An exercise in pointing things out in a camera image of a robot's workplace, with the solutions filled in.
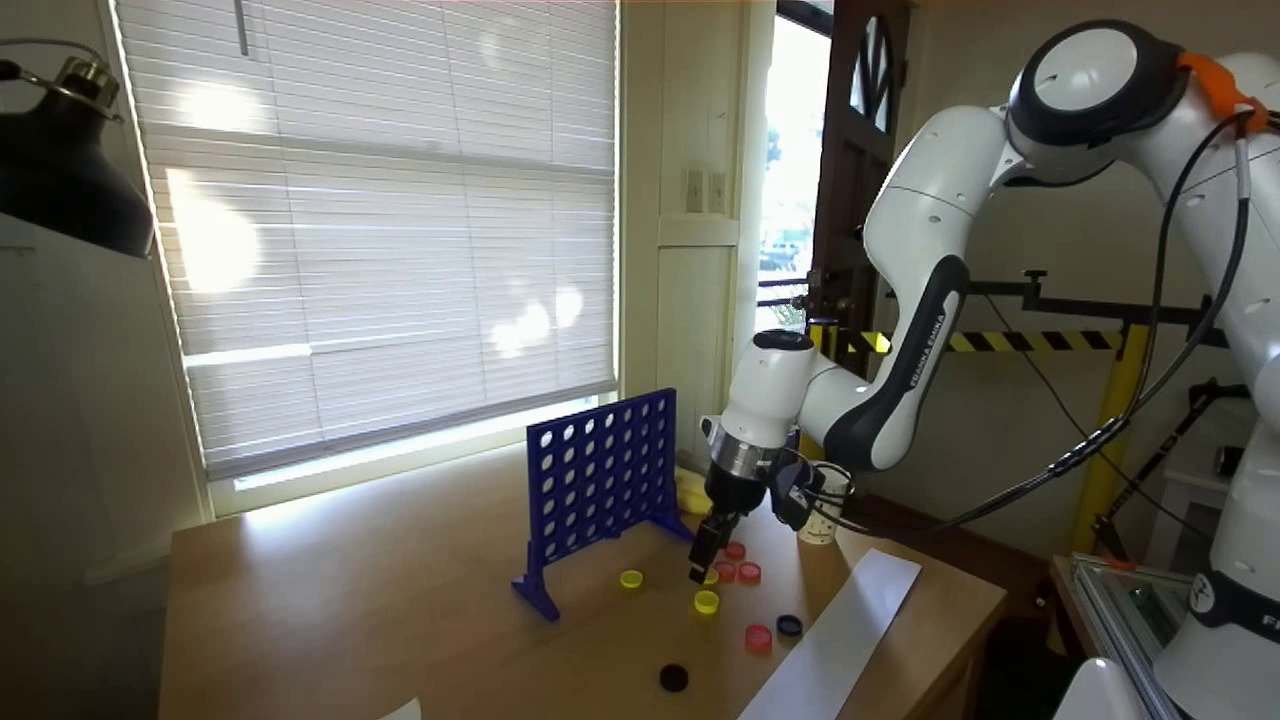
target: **yellow game piece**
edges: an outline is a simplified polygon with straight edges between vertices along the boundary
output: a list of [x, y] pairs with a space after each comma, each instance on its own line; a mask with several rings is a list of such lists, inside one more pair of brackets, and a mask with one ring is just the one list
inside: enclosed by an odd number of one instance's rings
[[615, 574], [615, 585], [621, 585], [625, 593], [635, 593], [635, 586], [645, 586], [645, 573], [625, 568], [625, 573]]
[[693, 611], [716, 617], [720, 611], [720, 593], [712, 593], [712, 586], [693, 593]]

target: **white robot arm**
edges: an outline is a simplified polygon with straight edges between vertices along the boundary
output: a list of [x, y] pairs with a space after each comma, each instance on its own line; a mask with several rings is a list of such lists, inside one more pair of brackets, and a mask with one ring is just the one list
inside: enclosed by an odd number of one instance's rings
[[780, 488], [796, 426], [848, 473], [891, 468], [962, 298], [962, 238], [992, 188], [1082, 185], [1106, 162], [1143, 171], [1214, 294], [1229, 349], [1261, 424], [1196, 578], [1193, 617], [1157, 674], [1193, 715], [1280, 707], [1280, 63], [1207, 58], [1124, 20], [1053, 35], [1011, 82], [1007, 109], [930, 117], [889, 171], [865, 247], [900, 298], [891, 352], [871, 381], [815, 356], [804, 335], [758, 330], [739, 356], [726, 406], [705, 420], [712, 514], [693, 543], [693, 578], [764, 492], [799, 522], [804, 492]]

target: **white blinds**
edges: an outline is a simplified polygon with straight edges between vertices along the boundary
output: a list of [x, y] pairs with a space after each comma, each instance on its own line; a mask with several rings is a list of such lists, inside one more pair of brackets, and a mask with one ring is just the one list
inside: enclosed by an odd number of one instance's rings
[[114, 0], [210, 476], [612, 384], [612, 0]]

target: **yellow and black striped tape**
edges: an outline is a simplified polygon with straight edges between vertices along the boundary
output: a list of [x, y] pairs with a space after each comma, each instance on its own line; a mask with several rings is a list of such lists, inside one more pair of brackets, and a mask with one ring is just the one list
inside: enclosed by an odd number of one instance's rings
[[[949, 352], [1111, 352], [1118, 330], [951, 330]], [[823, 349], [841, 356], [883, 356], [883, 330], [823, 330]]]

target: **window blind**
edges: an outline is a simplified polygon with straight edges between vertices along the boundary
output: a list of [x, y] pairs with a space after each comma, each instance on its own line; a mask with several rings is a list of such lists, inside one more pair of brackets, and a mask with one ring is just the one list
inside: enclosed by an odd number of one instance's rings
[[114, 0], [214, 478], [615, 384], [612, 0]]

